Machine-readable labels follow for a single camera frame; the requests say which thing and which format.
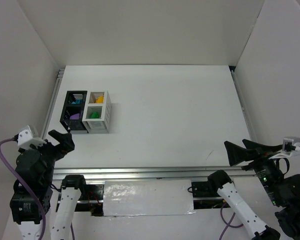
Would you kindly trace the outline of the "purple printed oval lego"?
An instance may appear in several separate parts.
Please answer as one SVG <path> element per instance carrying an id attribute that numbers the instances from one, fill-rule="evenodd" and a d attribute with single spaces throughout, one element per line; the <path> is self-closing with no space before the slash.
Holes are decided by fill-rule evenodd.
<path id="1" fill-rule="evenodd" d="M 73 114 L 69 117 L 70 120 L 79 120 L 80 119 L 80 114 L 79 113 L 76 113 L 76 114 Z"/>

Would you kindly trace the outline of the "green rounded lego brick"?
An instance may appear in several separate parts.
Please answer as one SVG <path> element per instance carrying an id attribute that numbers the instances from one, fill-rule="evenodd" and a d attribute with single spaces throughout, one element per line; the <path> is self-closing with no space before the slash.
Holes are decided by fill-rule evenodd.
<path id="1" fill-rule="evenodd" d="M 92 112 L 89 116 L 89 119 L 99 119 L 100 114 L 98 112 Z"/>

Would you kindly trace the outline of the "teal rectangular lego brick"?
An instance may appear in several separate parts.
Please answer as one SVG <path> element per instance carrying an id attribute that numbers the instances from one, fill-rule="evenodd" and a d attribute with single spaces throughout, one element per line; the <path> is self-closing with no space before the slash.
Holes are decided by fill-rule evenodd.
<path id="1" fill-rule="evenodd" d="M 82 104 L 82 102 L 83 102 L 82 99 L 76 99 L 75 101 L 72 102 L 72 104 L 80 105 L 80 104 Z"/>

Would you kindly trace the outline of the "yellow oval lego brick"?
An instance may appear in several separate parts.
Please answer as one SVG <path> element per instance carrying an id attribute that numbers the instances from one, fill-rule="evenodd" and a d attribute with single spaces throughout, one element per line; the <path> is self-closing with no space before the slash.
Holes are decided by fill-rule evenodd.
<path id="1" fill-rule="evenodd" d="M 102 104 L 104 102 L 104 97 L 103 96 L 99 96 L 96 100 L 95 103 L 96 104 Z"/>

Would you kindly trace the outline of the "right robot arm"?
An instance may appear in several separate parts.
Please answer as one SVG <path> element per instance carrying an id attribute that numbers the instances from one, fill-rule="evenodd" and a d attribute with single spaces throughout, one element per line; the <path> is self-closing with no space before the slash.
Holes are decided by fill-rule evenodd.
<path id="1" fill-rule="evenodd" d="M 300 154 L 300 138 L 264 145 L 243 139 L 243 146 L 225 141 L 230 166 L 254 171 L 256 180 L 234 182 L 224 170 L 208 176 L 210 189 L 222 197 L 241 221 L 250 240 L 300 240 L 300 173 L 287 176 L 280 160 Z"/>

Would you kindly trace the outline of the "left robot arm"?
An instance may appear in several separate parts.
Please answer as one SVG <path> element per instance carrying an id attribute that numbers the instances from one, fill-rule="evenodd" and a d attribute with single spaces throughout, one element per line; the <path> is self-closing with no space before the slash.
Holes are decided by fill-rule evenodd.
<path id="1" fill-rule="evenodd" d="M 13 221 L 26 240 L 67 240 L 73 236 L 72 220 L 77 201 L 86 193 L 83 175 L 67 175 L 58 189 L 61 197 L 55 221 L 50 230 L 46 229 L 55 163 L 75 149 L 71 133 L 51 130 L 48 134 L 58 141 L 57 145 L 37 137 L 30 127 L 21 130 L 12 139 L 17 142 L 20 154 L 14 168 L 17 179 L 10 208 Z"/>

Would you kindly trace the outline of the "black slotted container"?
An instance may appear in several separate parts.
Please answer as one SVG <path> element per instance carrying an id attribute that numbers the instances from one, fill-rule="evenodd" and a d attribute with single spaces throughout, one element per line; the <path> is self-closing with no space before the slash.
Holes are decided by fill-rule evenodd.
<path id="1" fill-rule="evenodd" d="M 86 90 L 70 90 L 66 92 L 59 122 L 64 129 L 72 134 L 86 134 L 87 128 L 83 123 L 84 109 L 87 99 Z M 71 104 L 70 101 L 82 99 L 82 104 Z M 79 120 L 70 120 L 70 116 L 80 114 Z"/>

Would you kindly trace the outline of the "white slotted container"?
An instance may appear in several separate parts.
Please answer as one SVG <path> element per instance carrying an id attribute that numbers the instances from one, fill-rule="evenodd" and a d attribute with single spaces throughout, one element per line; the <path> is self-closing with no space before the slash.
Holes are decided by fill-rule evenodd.
<path id="1" fill-rule="evenodd" d="M 89 134 L 108 134 L 110 131 L 112 102 L 109 92 L 88 91 L 82 122 Z"/>

